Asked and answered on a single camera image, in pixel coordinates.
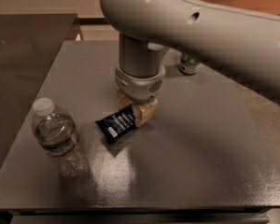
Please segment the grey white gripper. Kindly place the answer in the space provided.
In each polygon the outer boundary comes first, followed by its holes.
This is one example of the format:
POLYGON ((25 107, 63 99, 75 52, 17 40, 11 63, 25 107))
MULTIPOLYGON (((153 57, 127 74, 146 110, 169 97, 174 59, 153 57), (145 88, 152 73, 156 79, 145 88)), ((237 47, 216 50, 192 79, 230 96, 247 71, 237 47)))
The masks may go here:
POLYGON ((125 73, 118 65, 116 66, 118 109, 121 110, 132 104, 137 128, 147 123, 154 115, 158 107, 158 100, 154 98, 161 93, 164 77, 164 67, 153 77, 133 77, 125 73))

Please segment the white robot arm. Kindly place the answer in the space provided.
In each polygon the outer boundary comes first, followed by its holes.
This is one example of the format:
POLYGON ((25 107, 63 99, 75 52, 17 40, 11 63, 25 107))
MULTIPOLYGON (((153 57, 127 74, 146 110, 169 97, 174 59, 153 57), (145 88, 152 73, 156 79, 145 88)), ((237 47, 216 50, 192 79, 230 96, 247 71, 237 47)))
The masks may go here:
POLYGON ((175 49, 280 105, 280 16, 201 0, 100 0, 119 32, 116 82, 135 103, 156 97, 161 54, 175 49))

